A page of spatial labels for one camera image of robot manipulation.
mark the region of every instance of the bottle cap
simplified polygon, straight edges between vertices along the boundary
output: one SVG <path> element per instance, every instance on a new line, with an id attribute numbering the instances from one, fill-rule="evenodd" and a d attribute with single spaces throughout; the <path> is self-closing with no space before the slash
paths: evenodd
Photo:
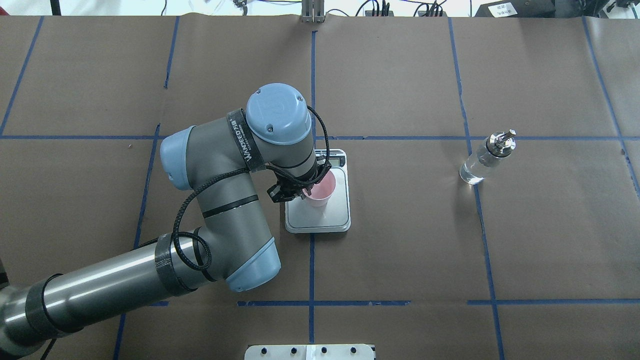
<path id="1" fill-rule="evenodd" d="M 514 136 L 516 136 L 516 131 L 513 129 L 493 133 L 486 139 L 486 148 L 492 155 L 505 158 L 516 148 Z"/>

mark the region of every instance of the clear bottle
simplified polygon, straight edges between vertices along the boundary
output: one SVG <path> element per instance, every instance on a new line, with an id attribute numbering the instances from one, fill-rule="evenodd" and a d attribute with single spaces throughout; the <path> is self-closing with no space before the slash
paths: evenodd
<path id="1" fill-rule="evenodd" d="M 516 148 L 515 130 L 493 133 L 460 167 L 460 177 L 466 183 L 482 183 L 493 170 Z"/>

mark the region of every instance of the metal stand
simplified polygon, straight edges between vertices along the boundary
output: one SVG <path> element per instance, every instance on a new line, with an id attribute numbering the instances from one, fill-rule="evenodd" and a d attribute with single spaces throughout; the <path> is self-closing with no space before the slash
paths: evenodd
<path id="1" fill-rule="evenodd" d="M 302 0 L 302 22 L 324 22 L 324 0 Z"/>

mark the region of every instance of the black velcro strap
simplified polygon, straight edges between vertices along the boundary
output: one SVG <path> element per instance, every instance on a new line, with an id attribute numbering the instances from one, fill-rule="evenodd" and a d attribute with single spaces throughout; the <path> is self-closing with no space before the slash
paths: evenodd
<path id="1" fill-rule="evenodd" d="M 218 206 L 217 208 L 207 210 L 202 213 L 204 218 L 212 217 L 213 215 L 217 215 L 220 213 L 224 213 L 225 211 L 229 211 L 231 209 L 235 209 L 238 206 L 247 205 L 250 202 L 258 201 L 258 195 L 252 195 L 245 197 L 244 199 L 236 200 L 234 202 L 229 202 L 226 205 Z"/>
<path id="2" fill-rule="evenodd" d="M 246 123 L 244 110 L 238 109 L 227 114 L 227 123 L 234 135 L 234 140 L 244 159 L 244 163 L 252 172 L 264 170 L 265 164 L 258 146 L 253 139 L 253 133 Z"/>
<path id="3" fill-rule="evenodd" d="M 158 238 L 156 244 L 156 272 L 164 288 L 173 296 L 188 294 L 197 289 L 191 289 L 184 284 L 175 273 L 173 260 L 171 259 L 171 234 L 164 234 Z"/>
<path id="4" fill-rule="evenodd" d="M 43 337 L 43 340 L 62 338 L 63 336 L 82 330 L 82 328 L 60 329 L 53 324 L 47 312 L 47 307 L 44 303 L 44 289 L 49 281 L 61 275 L 62 274 L 55 274 L 46 280 L 35 283 L 27 293 L 27 299 L 24 304 L 27 322 L 33 330 Z"/>

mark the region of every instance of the scale platform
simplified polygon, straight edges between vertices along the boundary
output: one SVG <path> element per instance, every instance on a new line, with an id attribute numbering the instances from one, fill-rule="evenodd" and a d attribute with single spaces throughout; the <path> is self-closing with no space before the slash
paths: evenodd
<path id="1" fill-rule="evenodd" d="M 332 167 L 335 191 L 324 206 L 311 206 L 301 198 L 285 203 L 285 228 L 290 233 L 340 233 L 351 227 L 349 180 L 346 168 Z"/>

